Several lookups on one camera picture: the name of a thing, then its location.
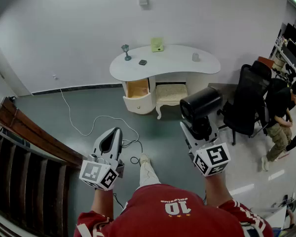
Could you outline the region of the cluttered equipment shelf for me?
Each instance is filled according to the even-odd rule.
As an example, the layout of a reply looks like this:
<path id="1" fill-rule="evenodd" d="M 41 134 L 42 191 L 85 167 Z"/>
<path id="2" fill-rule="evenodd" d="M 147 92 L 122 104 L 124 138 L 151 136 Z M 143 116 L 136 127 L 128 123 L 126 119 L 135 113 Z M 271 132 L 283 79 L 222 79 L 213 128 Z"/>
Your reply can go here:
<path id="1" fill-rule="evenodd" d="M 271 66 L 276 76 L 296 82 L 296 27 L 290 23 L 282 24 L 274 48 L 270 54 Z"/>

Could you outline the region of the person's right forearm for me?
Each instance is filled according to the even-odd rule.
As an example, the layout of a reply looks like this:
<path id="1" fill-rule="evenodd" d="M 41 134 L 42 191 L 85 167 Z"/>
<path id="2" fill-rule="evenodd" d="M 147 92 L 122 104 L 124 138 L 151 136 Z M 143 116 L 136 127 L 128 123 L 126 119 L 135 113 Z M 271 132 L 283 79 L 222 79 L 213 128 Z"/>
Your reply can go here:
<path id="1" fill-rule="evenodd" d="M 219 207 L 233 199 L 225 185 L 223 173 L 205 177 L 205 191 L 209 206 Z"/>

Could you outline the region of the black office chair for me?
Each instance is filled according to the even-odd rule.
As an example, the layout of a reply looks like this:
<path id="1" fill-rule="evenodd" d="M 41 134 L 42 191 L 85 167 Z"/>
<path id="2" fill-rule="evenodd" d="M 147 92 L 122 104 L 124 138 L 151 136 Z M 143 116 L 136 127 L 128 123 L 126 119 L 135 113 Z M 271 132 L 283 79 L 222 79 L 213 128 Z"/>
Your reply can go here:
<path id="1" fill-rule="evenodd" d="M 217 114 L 223 115 L 224 125 L 219 130 L 232 130 L 232 145 L 236 144 L 236 133 L 255 137 L 260 131 L 266 134 L 271 121 L 264 96 L 271 86 L 271 69 L 260 61 L 243 65 L 235 90 L 233 103 L 226 101 Z"/>

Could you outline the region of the cream large drawer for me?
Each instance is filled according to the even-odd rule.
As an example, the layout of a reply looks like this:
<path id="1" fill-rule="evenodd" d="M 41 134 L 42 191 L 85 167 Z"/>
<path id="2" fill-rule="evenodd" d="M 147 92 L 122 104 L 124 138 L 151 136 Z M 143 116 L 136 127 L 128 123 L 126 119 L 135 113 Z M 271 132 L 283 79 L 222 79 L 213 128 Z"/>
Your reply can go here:
<path id="1" fill-rule="evenodd" d="M 124 91 L 123 100 L 128 111 L 145 115 L 155 108 L 154 95 L 150 91 L 148 79 L 127 81 Z"/>

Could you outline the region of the dark wooden banister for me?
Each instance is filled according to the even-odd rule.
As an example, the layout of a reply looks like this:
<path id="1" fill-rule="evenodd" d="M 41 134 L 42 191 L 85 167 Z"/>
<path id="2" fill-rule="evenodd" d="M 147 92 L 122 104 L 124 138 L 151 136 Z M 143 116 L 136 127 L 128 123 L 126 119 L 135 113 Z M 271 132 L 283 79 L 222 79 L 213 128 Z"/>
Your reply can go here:
<path id="1" fill-rule="evenodd" d="M 82 156 L 0 100 L 0 215 L 39 237 L 68 237 L 69 178 Z"/>

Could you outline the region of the brown box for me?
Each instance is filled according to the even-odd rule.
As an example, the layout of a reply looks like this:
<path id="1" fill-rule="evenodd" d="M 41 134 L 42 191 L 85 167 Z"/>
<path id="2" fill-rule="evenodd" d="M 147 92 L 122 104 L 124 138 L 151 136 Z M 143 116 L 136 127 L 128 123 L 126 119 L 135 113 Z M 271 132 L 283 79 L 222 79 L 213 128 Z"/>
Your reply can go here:
<path id="1" fill-rule="evenodd" d="M 273 68 L 273 65 L 274 65 L 274 60 L 271 60 L 271 59 L 268 59 L 268 58 L 265 58 L 265 57 L 261 57 L 259 56 L 258 57 L 258 61 L 265 64 L 267 67 L 269 67 L 270 69 Z"/>

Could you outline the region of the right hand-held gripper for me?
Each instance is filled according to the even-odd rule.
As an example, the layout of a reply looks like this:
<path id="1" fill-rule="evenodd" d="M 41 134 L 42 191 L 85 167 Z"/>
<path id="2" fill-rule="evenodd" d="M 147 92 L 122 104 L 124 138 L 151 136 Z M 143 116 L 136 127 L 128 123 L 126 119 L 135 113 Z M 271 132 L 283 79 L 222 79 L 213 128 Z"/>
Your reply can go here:
<path id="1" fill-rule="evenodd" d="M 224 171 L 231 161 L 229 150 L 226 143 L 201 148 L 203 140 L 184 121 L 180 121 L 181 129 L 185 136 L 185 142 L 189 147 L 189 156 L 194 166 L 202 173 L 204 177 L 212 176 Z M 213 130 L 209 137 L 210 143 L 217 142 L 219 132 Z"/>

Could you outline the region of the person's beige trousers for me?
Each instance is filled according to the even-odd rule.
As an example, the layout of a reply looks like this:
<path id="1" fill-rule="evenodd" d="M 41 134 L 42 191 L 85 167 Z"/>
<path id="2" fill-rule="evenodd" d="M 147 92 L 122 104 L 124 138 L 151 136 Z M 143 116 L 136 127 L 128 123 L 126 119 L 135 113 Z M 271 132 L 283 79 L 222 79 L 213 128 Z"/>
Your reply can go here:
<path id="1" fill-rule="evenodd" d="M 159 178 L 157 177 L 156 173 L 152 165 L 145 161 L 141 164 L 140 167 L 140 185 L 139 187 L 148 186 L 148 185 L 155 185 L 161 184 Z"/>

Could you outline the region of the cream padded stool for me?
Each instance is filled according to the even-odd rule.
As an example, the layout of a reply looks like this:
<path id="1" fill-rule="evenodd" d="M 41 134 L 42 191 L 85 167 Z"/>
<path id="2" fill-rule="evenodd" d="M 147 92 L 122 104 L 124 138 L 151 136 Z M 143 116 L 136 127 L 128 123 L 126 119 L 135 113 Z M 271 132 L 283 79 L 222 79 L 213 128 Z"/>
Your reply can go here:
<path id="1" fill-rule="evenodd" d="M 156 86 L 156 111 L 157 119 L 161 119 L 160 108 L 163 105 L 175 106 L 180 104 L 180 100 L 187 97 L 187 88 L 185 84 L 160 84 Z"/>

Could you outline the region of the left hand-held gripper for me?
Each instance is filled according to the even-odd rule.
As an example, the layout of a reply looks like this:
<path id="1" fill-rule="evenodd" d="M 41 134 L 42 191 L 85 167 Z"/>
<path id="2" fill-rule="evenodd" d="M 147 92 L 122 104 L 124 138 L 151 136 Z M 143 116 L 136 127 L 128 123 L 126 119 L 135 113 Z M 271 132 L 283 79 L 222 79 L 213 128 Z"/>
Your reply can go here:
<path id="1" fill-rule="evenodd" d="M 87 185 L 109 191 L 117 178 L 123 177 L 124 163 L 118 159 L 121 153 L 122 131 L 111 128 L 99 136 L 93 146 L 93 154 L 82 163 L 79 179 Z"/>

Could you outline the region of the person's red jersey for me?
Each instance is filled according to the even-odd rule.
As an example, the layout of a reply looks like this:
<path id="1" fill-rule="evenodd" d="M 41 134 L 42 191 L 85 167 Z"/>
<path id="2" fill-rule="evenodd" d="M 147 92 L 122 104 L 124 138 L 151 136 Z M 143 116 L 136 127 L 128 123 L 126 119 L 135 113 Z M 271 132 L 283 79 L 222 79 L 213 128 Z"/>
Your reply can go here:
<path id="1" fill-rule="evenodd" d="M 213 207 L 164 184 L 137 189 L 115 220 L 90 211 L 77 226 L 74 237 L 273 237 L 267 221 L 233 199 Z"/>

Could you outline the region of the black tripod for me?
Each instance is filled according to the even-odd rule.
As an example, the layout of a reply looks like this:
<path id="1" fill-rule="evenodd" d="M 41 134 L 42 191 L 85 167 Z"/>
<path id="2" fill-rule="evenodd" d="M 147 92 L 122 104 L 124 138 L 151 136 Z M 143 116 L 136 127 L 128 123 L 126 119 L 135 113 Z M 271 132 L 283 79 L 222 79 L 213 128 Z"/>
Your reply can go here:
<path id="1" fill-rule="evenodd" d="M 279 208 L 279 207 L 287 207 L 292 212 L 296 209 L 296 199 L 294 195 L 292 197 L 288 197 L 288 195 L 284 195 L 281 202 L 275 202 L 271 206 L 272 208 Z"/>

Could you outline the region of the person's left forearm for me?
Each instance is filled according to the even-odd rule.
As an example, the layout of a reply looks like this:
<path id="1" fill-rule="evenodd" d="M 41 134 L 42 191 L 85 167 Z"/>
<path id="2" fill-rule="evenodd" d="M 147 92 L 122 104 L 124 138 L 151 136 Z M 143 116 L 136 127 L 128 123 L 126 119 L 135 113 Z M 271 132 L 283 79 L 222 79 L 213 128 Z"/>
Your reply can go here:
<path id="1" fill-rule="evenodd" d="M 91 210 L 103 216 L 113 218 L 113 190 L 95 189 Z"/>

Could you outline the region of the green lantern lamp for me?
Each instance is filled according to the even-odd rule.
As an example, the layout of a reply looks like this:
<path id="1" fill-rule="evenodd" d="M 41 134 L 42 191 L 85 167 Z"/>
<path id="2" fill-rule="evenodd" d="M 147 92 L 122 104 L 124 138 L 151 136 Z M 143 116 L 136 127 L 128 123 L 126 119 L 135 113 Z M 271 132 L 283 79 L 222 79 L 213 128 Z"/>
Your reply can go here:
<path id="1" fill-rule="evenodd" d="M 121 49 L 123 50 L 123 52 L 125 53 L 125 61 L 130 61 L 132 58 L 131 56 L 128 54 L 128 51 L 129 51 L 129 45 L 127 44 L 124 44 Z"/>

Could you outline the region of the black hair dryer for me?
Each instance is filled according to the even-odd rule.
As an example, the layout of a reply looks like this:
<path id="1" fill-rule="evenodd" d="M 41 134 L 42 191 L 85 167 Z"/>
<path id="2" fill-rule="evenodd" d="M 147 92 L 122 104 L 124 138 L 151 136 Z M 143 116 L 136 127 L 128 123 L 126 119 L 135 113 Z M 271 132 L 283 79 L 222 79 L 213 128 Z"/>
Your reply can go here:
<path id="1" fill-rule="evenodd" d="M 188 130 L 194 139 L 209 140 L 212 128 L 208 115 L 221 105 L 222 94 L 212 87 L 206 87 L 180 100 L 182 115 L 191 124 Z"/>

